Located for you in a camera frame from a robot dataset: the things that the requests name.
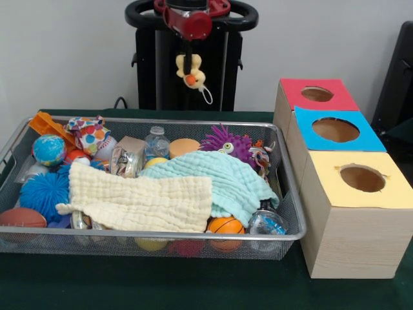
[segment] black cable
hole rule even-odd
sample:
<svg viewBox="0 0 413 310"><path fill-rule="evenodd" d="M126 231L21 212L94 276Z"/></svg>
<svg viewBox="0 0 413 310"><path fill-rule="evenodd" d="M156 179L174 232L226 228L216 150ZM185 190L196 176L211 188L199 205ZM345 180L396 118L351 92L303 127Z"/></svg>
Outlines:
<svg viewBox="0 0 413 310"><path fill-rule="evenodd" d="M126 103L126 100L124 99L124 97L120 96L119 98L116 99L115 101L115 105L114 105L114 109L117 108L117 105L119 104L120 101L123 101L123 106L125 107L125 109L128 108L128 104Z"/></svg>

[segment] yellow duck toy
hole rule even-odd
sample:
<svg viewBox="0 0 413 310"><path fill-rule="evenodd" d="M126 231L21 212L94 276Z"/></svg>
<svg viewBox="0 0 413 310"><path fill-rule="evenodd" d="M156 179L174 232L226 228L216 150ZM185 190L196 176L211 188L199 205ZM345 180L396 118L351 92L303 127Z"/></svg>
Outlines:
<svg viewBox="0 0 413 310"><path fill-rule="evenodd" d="M176 72L176 75L183 79L183 82L185 83L187 87L191 89L198 89L200 92L202 92L202 95L205 101L209 105L211 105L212 95L209 89L207 89L206 86L204 85L206 77L205 77L204 72L200 71L199 69L201 64L202 64L201 56L198 54L192 54L191 72L190 74L185 75L185 73L183 72L184 55L178 55L176 56L176 66L178 67L178 71ZM204 91L208 92L210 96L210 101L208 101L207 98L205 97Z"/></svg>

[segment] dark green table surface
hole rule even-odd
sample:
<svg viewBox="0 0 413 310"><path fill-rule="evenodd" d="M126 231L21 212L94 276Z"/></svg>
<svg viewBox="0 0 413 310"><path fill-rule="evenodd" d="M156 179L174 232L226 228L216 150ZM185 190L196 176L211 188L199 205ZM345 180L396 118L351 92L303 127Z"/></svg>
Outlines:
<svg viewBox="0 0 413 310"><path fill-rule="evenodd" d="M265 112L47 112L272 122ZM0 261L1 310L413 309L411 245L392 280L311 280L298 242L280 262L29 254Z"/></svg>

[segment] black handle bar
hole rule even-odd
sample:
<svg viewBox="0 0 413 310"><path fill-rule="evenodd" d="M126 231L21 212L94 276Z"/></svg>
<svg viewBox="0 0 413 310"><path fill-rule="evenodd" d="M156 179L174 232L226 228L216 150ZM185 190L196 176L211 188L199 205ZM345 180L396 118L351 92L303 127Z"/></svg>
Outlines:
<svg viewBox="0 0 413 310"><path fill-rule="evenodd" d="M214 26L219 26L223 31L247 31L253 29L258 24L257 10L241 1L231 1L231 12L237 13L242 17L219 16L213 17ZM137 0L130 3L125 10L126 22L136 28L154 28L155 30L167 29L162 15L142 14L143 12L154 9L154 0Z"/></svg>

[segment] purple spiky toy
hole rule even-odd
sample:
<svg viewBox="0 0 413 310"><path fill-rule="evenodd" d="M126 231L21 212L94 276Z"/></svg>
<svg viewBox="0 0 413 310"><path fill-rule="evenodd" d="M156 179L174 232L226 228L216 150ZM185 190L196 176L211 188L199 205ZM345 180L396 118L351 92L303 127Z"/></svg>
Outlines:
<svg viewBox="0 0 413 310"><path fill-rule="evenodd" d="M206 151L218 150L219 152L238 158L255 169L256 163L252 157L252 153L249 151L252 145L251 139L248 136L234 136L228 132L228 127L224 127L222 124L220 125L222 131L217 126L211 127L214 134L205 135L206 139L202 140L200 149Z"/></svg>

